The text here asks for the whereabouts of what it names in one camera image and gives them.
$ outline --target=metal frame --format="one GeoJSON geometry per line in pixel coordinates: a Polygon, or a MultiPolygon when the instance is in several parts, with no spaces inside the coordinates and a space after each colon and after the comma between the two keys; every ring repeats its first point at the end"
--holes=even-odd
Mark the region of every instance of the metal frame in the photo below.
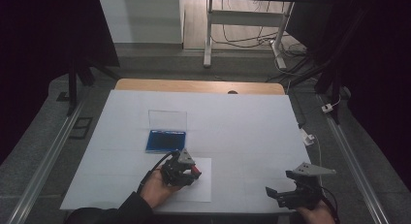
{"type": "Polygon", "coordinates": [[[13,210],[9,220],[7,221],[7,224],[23,224],[25,222],[28,214],[31,211],[31,208],[34,206],[37,197],[39,196],[44,184],[46,183],[48,175],[51,172],[51,169],[53,168],[64,143],[69,137],[70,131],[76,123],[76,119],[79,116],[79,113],[84,105],[84,101],[88,96],[89,90],[89,87],[84,88],[83,94],[81,95],[81,99],[79,101],[79,105],[73,110],[72,115],[68,116],[64,121],[60,132],[58,133],[51,147],[48,149],[45,157],[40,163],[40,166],[31,177],[29,183],[27,184],[27,187],[18,200],[18,203],[13,210]]]}
{"type": "Polygon", "coordinates": [[[281,39],[287,26],[290,13],[293,9],[294,2],[289,3],[283,14],[280,13],[252,13],[252,12],[235,12],[235,11],[213,11],[212,0],[207,0],[207,29],[205,37],[205,58],[204,67],[211,66],[211,27],[212,24],[227,24],[227,25],[246,25],[246,26],[267,26],[278,27],[278,33],[275,41],[271,41],[271,48],[275,55],[275,61],[280,70],[287,68],[284,59],[281,55],[280,44],[281,39]]]}

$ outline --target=black sleeve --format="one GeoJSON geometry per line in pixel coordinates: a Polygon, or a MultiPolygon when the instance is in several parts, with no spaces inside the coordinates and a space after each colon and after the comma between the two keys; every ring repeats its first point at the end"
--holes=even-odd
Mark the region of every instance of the black sleeve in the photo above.
{"type": "Polygon", "coordinates": [[[153,214],[148,203],[133,192],[119,209],[108,209],[100,216],[99,224],[142,224],[153,214]]]}

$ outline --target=human hand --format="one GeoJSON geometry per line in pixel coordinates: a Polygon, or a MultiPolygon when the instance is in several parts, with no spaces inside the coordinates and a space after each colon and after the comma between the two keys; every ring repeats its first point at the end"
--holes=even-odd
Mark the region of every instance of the human hand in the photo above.
{"type": "Polygon", "coordinates": [[[307,224],[334,224],[330,208],[320,201],[315,209],[296,208],[307,224]]]}
{"type": "Polygon", "coordinates": [[[181,187],[168,186],[163,182],[163,177],[160,173],[160,168],[154,170],[148,178],[140,196],[148,203],[151,208],[156,208],[163,204],[172,194],[181,187]]]}

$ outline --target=black wall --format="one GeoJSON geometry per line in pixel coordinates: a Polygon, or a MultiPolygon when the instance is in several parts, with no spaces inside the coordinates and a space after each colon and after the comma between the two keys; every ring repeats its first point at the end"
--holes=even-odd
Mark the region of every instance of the black wall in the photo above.
{"type": "Polygon", "coordinates": [[[118,60],[99,0],[0,0],[0,162],[74,57],[118,60]]]}
{"type": "Polygon", "coordinates": [[[411,188],[411,0],[375,0],[344,54],[349,108],[411,188]]]}

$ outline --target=white table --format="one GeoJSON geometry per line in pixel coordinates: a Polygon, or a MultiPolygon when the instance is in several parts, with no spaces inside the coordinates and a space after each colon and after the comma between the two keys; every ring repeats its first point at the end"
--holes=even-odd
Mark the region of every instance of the white table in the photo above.
{"type": "Polygon", "coordinates": [[[170,199],[157,212],[288,212],[265,190],[294,190],[285,171],[309,163],[288,96],[127,90],[111,92],[62,209],[118,208],[137,190],[162,156],[144,152],[149,110],[187,112],[188,151],[211,159],[210,202],[170,199]]]}

